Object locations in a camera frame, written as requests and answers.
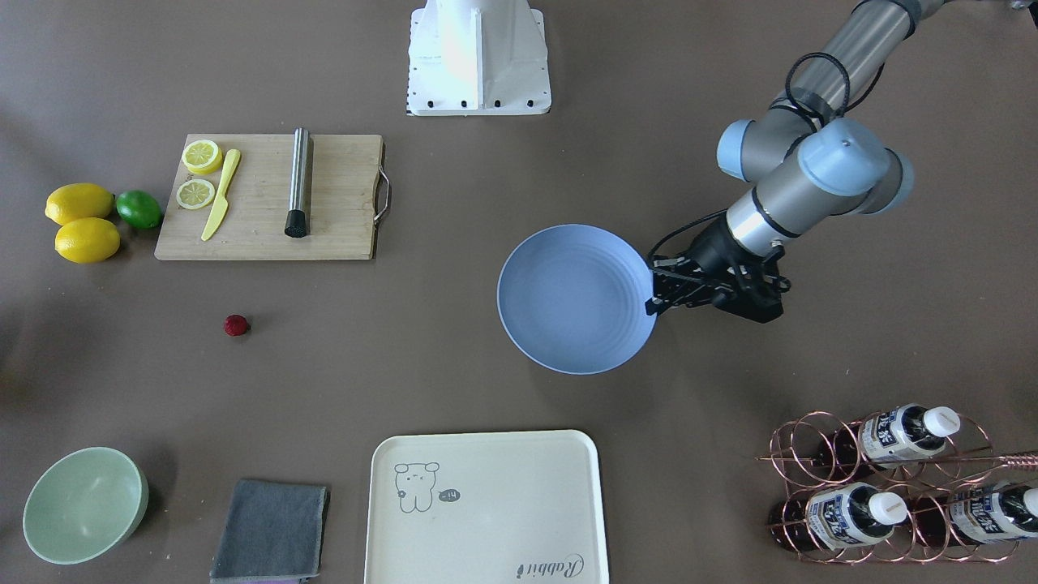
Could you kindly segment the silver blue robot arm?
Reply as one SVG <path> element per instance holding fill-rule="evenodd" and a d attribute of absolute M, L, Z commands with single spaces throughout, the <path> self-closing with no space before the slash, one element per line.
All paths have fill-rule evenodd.
<path fill-rule="evenodd" d="M 904 201 L 916 182 L 911 162 L 848 112 L 897 45 L 939 7 L 861 1 L 826 47 L 793 64 L 763 118 L 723 130 L 717 165 L 749 190 L 705 216 L 705 229 L 681 254 L 646 255 L 653 276 L 646 314 L 709 304 L 760 323 L 778 318 L 791 287 L 778 271 L 788 243 L 824 218 L 875 215 Z"/>

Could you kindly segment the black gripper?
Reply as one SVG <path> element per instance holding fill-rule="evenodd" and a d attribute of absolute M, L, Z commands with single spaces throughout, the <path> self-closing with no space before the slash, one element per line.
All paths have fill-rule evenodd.
<path fill-rule="evenodd" d="M 694 238 L 684 255 L 646 259 L 654 280 L 691 281 L 656 286 L 645 302 L 646 314 L 709 304 L 745 319 L 776 319 L 783 315 L 783 293 L 789 290 L 788 278 L 778 273 L 778 259 L 784 255 L 781 243 L 767 244 L 763 256 L 752 254 L 731 235 L 726 216 L 717 218 Z"/>

